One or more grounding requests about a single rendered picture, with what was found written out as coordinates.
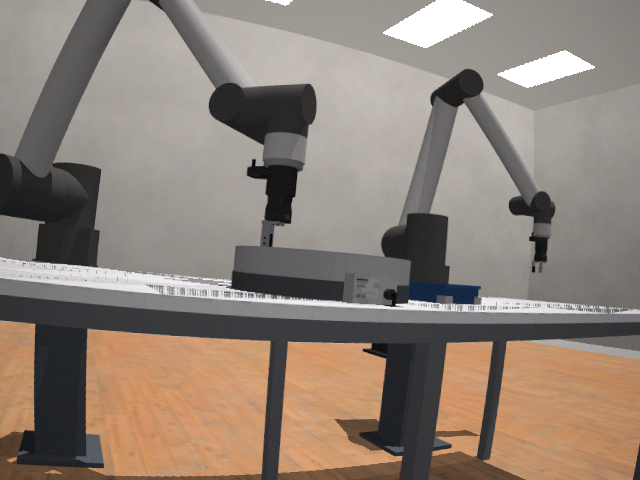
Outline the blue open tray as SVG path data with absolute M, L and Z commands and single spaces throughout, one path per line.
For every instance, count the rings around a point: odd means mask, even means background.
M 437 295 L 453 296 L 453 304 L 474 304 L 481 286 L 409 281 L 409 300 L 437 302 Z

